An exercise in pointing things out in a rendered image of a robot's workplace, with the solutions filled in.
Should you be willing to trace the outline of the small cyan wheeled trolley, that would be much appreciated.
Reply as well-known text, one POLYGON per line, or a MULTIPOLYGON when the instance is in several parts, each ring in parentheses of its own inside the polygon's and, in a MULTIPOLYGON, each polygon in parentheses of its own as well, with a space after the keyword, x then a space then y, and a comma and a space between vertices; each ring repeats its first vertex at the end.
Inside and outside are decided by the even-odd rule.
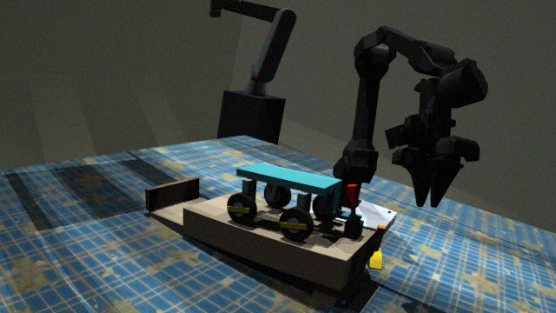
POLYGON ((267 205, 279 209, 291 201, 291 190, 299 190, 297 205, 282 212, 279 225, 282 234, 290 241, 301 241, 311 235, 314 221, 309 211, 312 194, 312 211, 323 222, 331 222, 336 217, 357 222, 362 215, 351 216, 351 212, 341 209, 342 180, 319 176, 298 170, 291 170, 265 163, 257 163, 236 169, 242 180, 242 192, 233 194, 227 203, 229 217, 239 224, 251 223, 256 216, 255 203, 257 181, 267 183, 264 199, 267 205))

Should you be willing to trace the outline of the tan wooden ramp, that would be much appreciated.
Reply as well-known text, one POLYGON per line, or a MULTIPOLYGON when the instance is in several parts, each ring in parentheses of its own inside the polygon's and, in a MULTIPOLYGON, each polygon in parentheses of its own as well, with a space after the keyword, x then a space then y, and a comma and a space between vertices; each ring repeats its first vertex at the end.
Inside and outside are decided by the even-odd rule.
POLYGON ((378 229, 334 219, 314 221, 311 235, 288 240, 279 225, 284 206, 272 208, 255 199, 251 223, 239 224, 228 215, 228 199, 237 193, 206 200, 199 197, 199 177, 145 189, 146 210, 156 220, 221 250, 313 281, 313 298, 335 306, 363 275, 374 254, 378 229))

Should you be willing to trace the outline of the yellow chock with orange handle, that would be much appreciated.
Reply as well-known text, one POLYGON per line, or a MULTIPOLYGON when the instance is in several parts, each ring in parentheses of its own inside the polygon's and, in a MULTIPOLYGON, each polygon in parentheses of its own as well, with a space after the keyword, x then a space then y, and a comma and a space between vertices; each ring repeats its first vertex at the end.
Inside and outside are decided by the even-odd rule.
POLYGON ((381 256, 381 249, 380 245, 381 245, 381 239, 384 236, 385 233, 385 225, 381 226, 378 225, 377 227, 378 229, 378 235, 376 237, 376 242, 375 242, 375 247, 374 247, 374 254, 373 256, 368 260, 369 262, 369 268, 371 269, 375 269, 375 270, 381 270, 381 265, 382 265, 382 256, 381 256))

